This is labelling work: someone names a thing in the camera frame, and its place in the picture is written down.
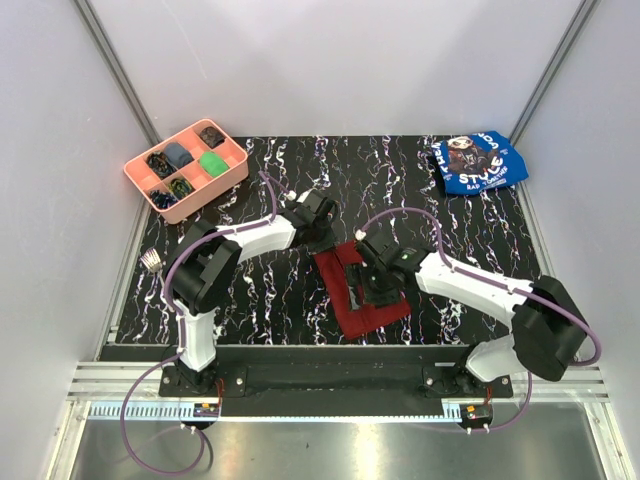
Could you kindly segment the pink compartment organizer box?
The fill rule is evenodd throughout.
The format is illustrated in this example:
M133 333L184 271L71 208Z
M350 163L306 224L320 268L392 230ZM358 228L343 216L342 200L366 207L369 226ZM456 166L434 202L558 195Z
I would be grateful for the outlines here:
M226 136L225 142L215 149L210 149L199 137L199 133L209 126L217 128ZM165 146L171 142L177 142L185 147L194 160L182 169L174 168L175 172L171 176L161 180L151 171L145 160L152 152L163 152ZM217 178L209 176L199 164L199 159L205 152L219 154L229 166L229 170ZM123 171L156 213L161 215L167 223L177 224L244 181L249 174L248 153L213 120L205 118L129 160L124 165ZM168 184L176 177L188 180L195 191L186 198L178 200L172 207L158 210L149 199L149 192L152 190L170 192Z

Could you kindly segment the silver metal fork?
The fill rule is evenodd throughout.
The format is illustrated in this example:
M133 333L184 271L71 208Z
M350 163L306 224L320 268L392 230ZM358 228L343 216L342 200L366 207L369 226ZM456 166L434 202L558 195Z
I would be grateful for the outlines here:
M159 282L160 299L165 301L164 287L165 281L163 277L163 262L157 250L154 247L146 250L140 257L142 265L146 270Z

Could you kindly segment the red cloth napkin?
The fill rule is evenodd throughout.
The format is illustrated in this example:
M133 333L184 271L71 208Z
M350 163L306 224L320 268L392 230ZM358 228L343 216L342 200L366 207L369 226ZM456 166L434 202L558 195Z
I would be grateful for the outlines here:
M314 254L313 258L329 293L337 322L347 340L357 339L411 313L410 305L403 296L400 296L398 302L383 307L364 302L360 281L349 281L347 274L350 267L358 267L362 262L354 241Z

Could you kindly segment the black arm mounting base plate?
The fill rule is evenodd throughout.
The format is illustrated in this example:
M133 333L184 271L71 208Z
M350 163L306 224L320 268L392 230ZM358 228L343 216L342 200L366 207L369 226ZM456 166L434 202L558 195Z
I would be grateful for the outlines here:
M198 374L168 366L162 397L222 395L226 419L444 418L443 400L510 399L511 380L454 384L463 346L230 346Z

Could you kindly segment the dark blue rolled sock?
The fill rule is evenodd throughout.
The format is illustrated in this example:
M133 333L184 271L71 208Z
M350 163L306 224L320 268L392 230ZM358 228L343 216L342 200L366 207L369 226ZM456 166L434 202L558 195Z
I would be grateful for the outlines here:
M178 199L171 192L152 190L148 196L158 210L166 210L178 202Z

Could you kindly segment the dark brown rolled sock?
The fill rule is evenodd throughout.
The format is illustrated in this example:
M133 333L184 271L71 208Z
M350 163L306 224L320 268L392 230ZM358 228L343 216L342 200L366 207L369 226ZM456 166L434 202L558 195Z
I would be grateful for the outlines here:
M210 148L215 149L226 140L226 136L217 128L209 126L199 133L200 139Z

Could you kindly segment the green rolled sock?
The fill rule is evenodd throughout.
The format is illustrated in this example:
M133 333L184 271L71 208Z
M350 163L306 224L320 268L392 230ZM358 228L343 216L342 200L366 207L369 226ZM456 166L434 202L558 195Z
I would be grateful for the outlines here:
M215 152L205 152L199 159L202 169L212 178L217 178L229 170L225 160Z

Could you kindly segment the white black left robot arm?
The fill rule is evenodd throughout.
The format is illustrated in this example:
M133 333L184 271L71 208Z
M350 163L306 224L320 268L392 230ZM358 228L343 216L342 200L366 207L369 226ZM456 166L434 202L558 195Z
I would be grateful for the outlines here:
M224 226L201 219L191 225L163 271L164 298L177 313L175 364L190 393L203 396L215 386L214 309L238 265L298 247L311 254L334 248L338 210L336 201L312 189L290 193L282 209L258 220Z

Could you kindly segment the grey blue rolled sock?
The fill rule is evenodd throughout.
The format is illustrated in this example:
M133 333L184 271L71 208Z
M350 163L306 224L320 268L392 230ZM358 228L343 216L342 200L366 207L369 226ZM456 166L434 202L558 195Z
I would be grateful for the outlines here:
M167 162L177 170L184 168L194 160L192 154L177 142L168 143L163 153L167 157Z

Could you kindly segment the black patterned rolled sock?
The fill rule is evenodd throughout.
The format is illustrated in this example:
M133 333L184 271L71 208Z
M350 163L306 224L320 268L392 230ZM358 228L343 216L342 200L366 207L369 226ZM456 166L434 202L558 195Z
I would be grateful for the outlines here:
M175 169L170 164L168 157L162 151L150 153L145 162L151 171L161 180L171 176L175 172Z

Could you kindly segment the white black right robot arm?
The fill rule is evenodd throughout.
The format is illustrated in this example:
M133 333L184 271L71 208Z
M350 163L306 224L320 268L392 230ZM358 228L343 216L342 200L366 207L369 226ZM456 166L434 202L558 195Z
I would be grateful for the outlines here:
M491 381L521 372L557 382L587 338L584 316L553 277L504 277L433 249L402 247L381 231L357 233L355 250L364 263L368 303L382 293L417 289L462 303L509 329L508 335L480 342L465 355L453 374L463 395L476 396Z

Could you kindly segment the blue printed folded shirt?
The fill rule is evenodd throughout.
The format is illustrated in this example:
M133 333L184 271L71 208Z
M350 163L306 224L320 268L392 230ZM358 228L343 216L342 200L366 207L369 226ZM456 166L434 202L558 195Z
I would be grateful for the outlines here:
M459 135L432 144L447 194L475 196L529 178L524 158L496 131Z

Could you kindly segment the black yellow rolled sock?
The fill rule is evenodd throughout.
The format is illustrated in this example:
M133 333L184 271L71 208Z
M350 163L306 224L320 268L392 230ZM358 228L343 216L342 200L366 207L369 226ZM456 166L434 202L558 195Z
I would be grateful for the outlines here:
M168 184L171 194L178 200L182 200L192 194L195 189L185 178L176 177Z

